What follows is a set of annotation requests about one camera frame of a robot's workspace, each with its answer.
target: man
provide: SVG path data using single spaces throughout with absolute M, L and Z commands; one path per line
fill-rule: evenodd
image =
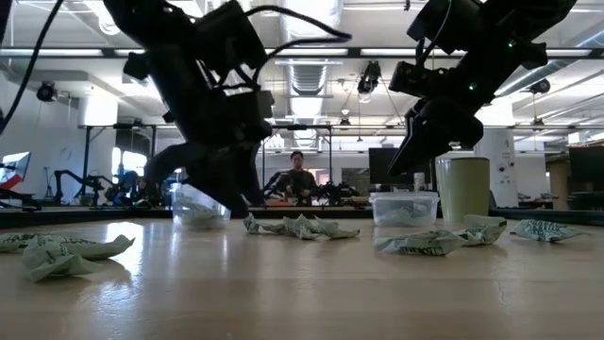
M 314 181 L 314 176 L 302 169 L 304 165 L 304 154 L 301 151 L 294 151 L 290 155 L 290 161 L 294 168 L 287 172 L 290 178 L 290 184 L 287 186 L 287 192 L 302 197 L 302 202 L 298 202 L 299 205 L 312 205 L 312 190 L 317 187 Z

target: cup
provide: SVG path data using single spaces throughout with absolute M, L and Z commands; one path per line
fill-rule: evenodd
M 490 167 L 485 158 L 442 159 L 436 163 L 436 182 L 446 223 L 463 222 L 467 214 L 487 216 Z

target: computer screen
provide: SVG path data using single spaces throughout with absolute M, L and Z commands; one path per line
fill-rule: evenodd
M 10 180 L 15 182 L 24 181 L 30 156 L 31 152 L 4 156 L 2 158 L 3 167 L 0 167 L 0 183 L 6 183 Z
M 430 163 L 429 161 L 414 166 L 409 172 L 400 176 L 388 175 L 388 166 L 393 160 L 398 148 L 379 147 L 369 149 L 369 182 L 371 184 L 400 184 L 413 185 L 413 174 L 423 172 L 426 183 L 430 183 Z
M 574 181 L 604 181 L 604 146 L 571 147 L 568 154 Z

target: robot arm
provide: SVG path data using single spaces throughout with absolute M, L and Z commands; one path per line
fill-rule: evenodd
M 115 24 L 145 52 L 130 54 L 125 73 L 144 79 L 151 76 L 170 110 L 164 118 L 174 122 L 185 144 L 160 152 L 145 166 L 145 178 L 158 183 L 179 167 L 186 182 L 216 199 L 235 213 L 262 204 L 256 171 L 260 142 L 271 136 L 265 118 L 272 117 L 274 99 L 257 80 L 266 61 L 297 43 L 345 43 L 352 37 L 285 8 L 263 6 L 243 12 L 231 0 L 202 18 L 191 18 L 164 0 L 104 0 Z M 292 15 L 324 29 L 336 38 L 288 42 L 266 54 L 247 19 L 262 10 Z M 252 77 L 241 65 L 255 69 Z M 224 83 L 231 71 L 244 81 Z M 225 89 L 251 91 L 227 95 Z
M 429 0 L 407 33 L 420 47 L 425 38 L 432 43 L 415 65 L 399 62 L 389 86 L 420 98 L 405 116 L 407 135 L 389 174 L 400 175 L 450 151 L 452 142 L 474 146 L 483 128 L 476 112 L 519 66 L 547 64 L 545 44 L 531 41 L 564 19 L 576 2 Z M 435 46 L 447 54 L 467 53 L 456 67 L 427 70 L 424 61 Z
M 78 182 L 82 185 L 91 187 L 97 195 L 98 195 L 99 191 L 103 191 L 105 189 L 105 188 L 103 188 L 101 183 L 98 181 L 98 179 L 96 179 L 94 177 L 82 178 L 82 177 L 74 174 L 70 170 L 56 170 L 55 171 L 55 181 L 57 182 L 57 193 L 55 194 L 54 201 L 57 202 L 58 204 L 60 203 L 60 200 L 63 198 L 63 190 L 62 190 L 62 186 L 61 186 L 61 178 L 63 175 L 69 176 L 70 178 L 74 179 L 76 182 Z

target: clear plastic container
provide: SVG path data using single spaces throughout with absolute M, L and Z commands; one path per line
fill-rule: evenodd
M 191 185 L 172 185 L 173 220 L 196 229 L 223 228 L 230 210 Z
M 436 222 L 438 193 L 372 193 L 378 227 L 424 227 Z

